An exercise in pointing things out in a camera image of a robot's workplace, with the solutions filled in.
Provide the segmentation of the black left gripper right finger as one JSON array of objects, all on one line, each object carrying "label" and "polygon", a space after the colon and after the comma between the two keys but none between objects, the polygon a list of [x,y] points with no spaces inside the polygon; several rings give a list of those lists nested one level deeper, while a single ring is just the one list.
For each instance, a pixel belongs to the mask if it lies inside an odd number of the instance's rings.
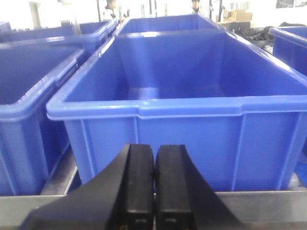
[{"label": "black left gripper right finger", "polygon": [[160,146],[155,163],[158,230],[245,230],[192,162],[184,145]]}]

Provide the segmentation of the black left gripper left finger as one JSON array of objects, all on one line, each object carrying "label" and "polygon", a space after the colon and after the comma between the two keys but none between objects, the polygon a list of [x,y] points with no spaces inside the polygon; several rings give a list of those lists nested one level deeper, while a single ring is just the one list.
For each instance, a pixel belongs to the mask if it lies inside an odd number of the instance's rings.
[{"label": "black left gripper left finger", "polygon": [[91,181],[33,209],[22,230],[151,230],[154,158],[146,144],[126,144]]}]

